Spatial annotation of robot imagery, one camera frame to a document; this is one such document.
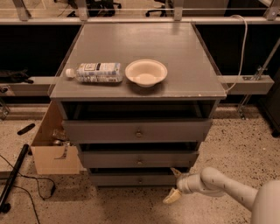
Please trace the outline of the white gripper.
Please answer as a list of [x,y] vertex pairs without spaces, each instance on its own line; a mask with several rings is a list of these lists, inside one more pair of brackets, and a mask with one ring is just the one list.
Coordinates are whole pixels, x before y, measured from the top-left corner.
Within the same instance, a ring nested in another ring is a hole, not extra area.
[[183,194],[190,194],[193,193],[191,187],[189,186],[189,180],[191,174],[189,173],[181,173],[176,168],[172,167],[171,171],[173,172],[174,176],[177,178],[177,188],[172,188],[169,194],[164,198],[163,202],[165,204],[174,203],[176,200],[179,200]]

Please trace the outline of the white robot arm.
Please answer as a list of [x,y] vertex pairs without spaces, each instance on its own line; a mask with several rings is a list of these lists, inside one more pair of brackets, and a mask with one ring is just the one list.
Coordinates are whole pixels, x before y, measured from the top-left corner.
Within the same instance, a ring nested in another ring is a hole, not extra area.
[[235,181],[213,167],[200,173],[182,173],[171,168],[176,177],[176,187],[164,198],[171,204],[183,194],[201,193],[221,197],[225,193],[251,212],[250,224],[280,224],[280,181],[271,180],[259,190]]

